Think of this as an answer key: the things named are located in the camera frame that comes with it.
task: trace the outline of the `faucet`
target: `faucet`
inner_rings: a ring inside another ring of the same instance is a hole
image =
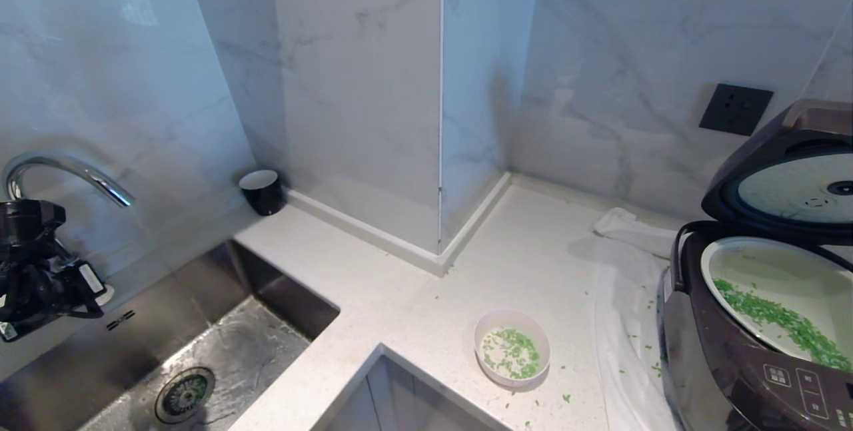
[[[128,193],[126,189],[119,185],[119,183],[116,183],[115,180],[109,178],[109,176],[102,173],[97,168],[91,167],[88,164],[83,163],[83,161],[77,160],[77,158],[73,158],[68,155],[41,151],[15,156],[15,158],[12,158],[9,163],[6,164],[6,167],[3,168],[3,182],[5,183],[3,191],[7,199],[25,199],[24,191],[21,188],[21,177],[23,177],[24,173],[27,172],[28,169],[34,166],[56,168],[57,170],[62,170],[79,176],[85,180],[86,183],[89,183],[94,186],[95,189],[101,191],[104,195],[107,195],[113,203],[120,207],[128,207],[133,204],[133,195]],[[56,240],[56,245],[58,248],[58,254],[60,254],[62,258],[75,258],[74,254],[69,252],[62,243],[59,242],[59,240]]]

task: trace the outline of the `rice cooker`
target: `rice cooker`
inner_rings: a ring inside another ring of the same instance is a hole
[[[853,429],[851,135],[850,103],[797,101],[718,170],[716,221],[679,231],[662,340],[688,431]]]

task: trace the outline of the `small bowl with green onion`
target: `small bowl with green onion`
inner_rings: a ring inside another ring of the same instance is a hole
[[[474,329],[474,352],[488,379],[522,388],[551,363],[551,345],[542,326],[517,310],[493,310]]]

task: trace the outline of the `white marble wall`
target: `white marble wall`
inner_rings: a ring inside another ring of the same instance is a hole
[[[438,252],[439,0],[199,0],[258,160]]]
[[[535,0],[444,0],[442,249],[506,170]]]
[[[536,0],[515,170],[683,216],[744,142],[698,128],[716,83],[851,100],[851,0]]]
[[[103,275],[190,239],[255,165],[195,0],[0,0],[0,113],[0,166],[65,152],[137,198],[119,209],[66,173],[25,176],[28,195],[66,207],[60,235]]]

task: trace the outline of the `rice cooker control panel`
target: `rice cooker control panel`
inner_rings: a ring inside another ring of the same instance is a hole
[[[749,346],[738,355],[751,388],[781,401],[781,409],[795,410],[823,429],[853,430],[853,374]],[[765,423],[770,418],[759,414]]]

